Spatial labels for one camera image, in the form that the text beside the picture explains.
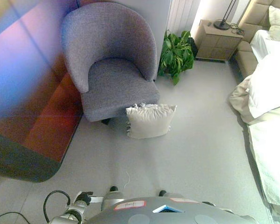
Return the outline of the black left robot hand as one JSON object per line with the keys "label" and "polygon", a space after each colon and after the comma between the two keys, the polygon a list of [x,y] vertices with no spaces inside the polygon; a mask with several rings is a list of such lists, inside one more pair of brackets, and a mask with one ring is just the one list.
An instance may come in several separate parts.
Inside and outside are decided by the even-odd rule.
{"label": "black left robot hand", "polygon": [[83,201],[86,205],[90,205],[90,203],[101,203],[103,199],[103,196],[94,196],[93,191],[81,191],[78,193],[75,202]]}

